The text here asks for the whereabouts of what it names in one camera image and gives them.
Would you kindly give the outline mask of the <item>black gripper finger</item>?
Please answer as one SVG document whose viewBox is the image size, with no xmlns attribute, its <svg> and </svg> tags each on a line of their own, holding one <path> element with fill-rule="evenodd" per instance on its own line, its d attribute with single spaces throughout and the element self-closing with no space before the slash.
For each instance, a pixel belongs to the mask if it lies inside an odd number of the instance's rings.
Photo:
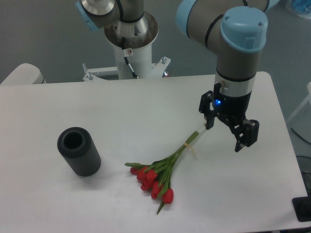
<svg viewBox="0 0 311 233">
<path fill-rule="evenodd" d="M 215 111 L 210 108 L 212 102 L 213 92 L 211 90 L 201 96 L 199 112 L 204 115 L 206 120 L 206 129 L 211 129 L 214 126 Z"/>
<path fill-rule="evenodd" d="M 258 139 L 259 122 L 257 120 L 243 119 L 237 126 L 229 127 L 236 138 L 235 152 L 243 147 L 250 147 Z"/>
</svg>

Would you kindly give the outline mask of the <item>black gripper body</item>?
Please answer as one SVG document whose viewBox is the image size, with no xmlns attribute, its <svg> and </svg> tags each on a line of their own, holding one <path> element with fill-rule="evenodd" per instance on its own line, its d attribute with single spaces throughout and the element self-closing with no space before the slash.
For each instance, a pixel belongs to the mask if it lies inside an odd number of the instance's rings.
<svg viewBox="0 0 311 233">
<path fill-rule="evenodd" d="M 251 92 L 244 96 L 231 97 L 221 93 L 221 83 L 216 83 L 212 95 L 212 118 L 210 127 L 214 126 L 214 118 L 232 129 L 243 129 L 243 122 L 246 120 L 246 110 L 248 108 Z"/>
</svg>

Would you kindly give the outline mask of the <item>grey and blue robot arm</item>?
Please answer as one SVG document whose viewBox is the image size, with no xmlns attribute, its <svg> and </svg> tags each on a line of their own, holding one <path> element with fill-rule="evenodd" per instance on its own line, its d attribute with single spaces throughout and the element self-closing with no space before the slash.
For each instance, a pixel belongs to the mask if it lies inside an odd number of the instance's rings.
<svg viewBox="0 0 311 233">
<path fill-rule="evenodd" d="M 266 11 L 274 0 L 184 0 L 176 11 L 178 29 L 217 57 L 214 87 L 203 94 L 199 112 L 211 129 L 217 118 L 236 138 L 235 151 L 253 145 L 259 122 L 245 116 L 266 43 Z M 115 48 L 120 79 L 155 74 L 150 49 L 158 34 L 141 0 L 79 0 L 76 8 L 91 31 L 103 30 Z"/>
</svg>

